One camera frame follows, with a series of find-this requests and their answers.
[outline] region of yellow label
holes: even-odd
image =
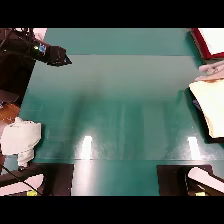
[[[37,192],[32,190],[32,191],[27,191],[27,196],[37,196]]]
[[[198,192],[196,193],[196,196],[205,196],[205,192]]]

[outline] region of green tabletop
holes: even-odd
[[[224,177],[187,89],[200,59],[185,29],[49,29],[46,41],[73,64],[37,62],[20,117],[43,124],[35,162],[75,165],[72,195],[158,195],[162,164]]]

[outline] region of table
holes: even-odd
[[[185,29],[61,31],[45,41],[73,64],[37,62],[20,112],[43,124],[34,162],[74,164],[72,195],[158,195],[162,164],[224,177],[223,145],[204,143],[189,97],[201,62]]]

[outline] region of cream cloth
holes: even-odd
[[[18,154],[18,165],[27,166],[34,158],[34,146],[41,139],[41,124],[33,121],[23,121],[16,117],[15,122],[7,125],[1,137],[3,155]]]
[[[213,138],[224,137],[224,80],[198,81],[189,85],[198,100]]]

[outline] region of yellow sticker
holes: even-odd
[[[27,191],[27,196],[37,196],[37,192],[32,190],[32,191]]]
[[[205,196],[205,192],[198,192],[196,193],[196,196]]]

